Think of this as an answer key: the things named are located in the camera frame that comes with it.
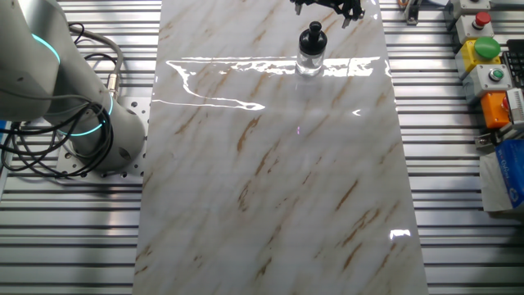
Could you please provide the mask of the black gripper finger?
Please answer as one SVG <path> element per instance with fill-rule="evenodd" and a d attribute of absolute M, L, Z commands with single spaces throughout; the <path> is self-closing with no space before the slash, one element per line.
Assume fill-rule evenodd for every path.
<path fill-rule="evenodd" d="M 295 12 L 299 16 L 303 6 L 308 6 L 312 3 L 312 0 L 290 0 L 295 5 Z"/>
<path fill-rule="evenodd" d="M 362 19 L 365 14 L 360 0 L 333 0 L 332 8 L 337 14 L 344 16 L 343 29 L 348 27 L 351 21 Z"/>

